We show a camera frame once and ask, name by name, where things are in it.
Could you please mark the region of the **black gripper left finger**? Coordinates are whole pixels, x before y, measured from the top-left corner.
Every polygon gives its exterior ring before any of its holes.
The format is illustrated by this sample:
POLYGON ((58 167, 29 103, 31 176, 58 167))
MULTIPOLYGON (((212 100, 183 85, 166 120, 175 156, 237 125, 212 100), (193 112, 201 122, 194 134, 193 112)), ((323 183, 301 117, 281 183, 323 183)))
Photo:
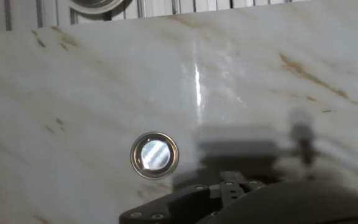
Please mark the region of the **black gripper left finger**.
POLYGON ((208 223, 223 208, 222 183, 232 172, 221 172, 212 185, 190 184, 163 197, 123 212, 119 224, 194 224, 208 223))

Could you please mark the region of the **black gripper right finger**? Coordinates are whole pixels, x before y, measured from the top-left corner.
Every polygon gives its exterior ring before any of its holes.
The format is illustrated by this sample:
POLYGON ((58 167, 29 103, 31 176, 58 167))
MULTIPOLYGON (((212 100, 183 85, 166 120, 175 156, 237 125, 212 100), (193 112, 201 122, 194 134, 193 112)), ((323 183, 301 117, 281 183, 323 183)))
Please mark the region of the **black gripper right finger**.
POLYGON ((234 176, 232 188, 232 200, 237 200, 251 191, 265 187, 265 184, 259 180, 248 180, 239 171, 232 173, 234 176))

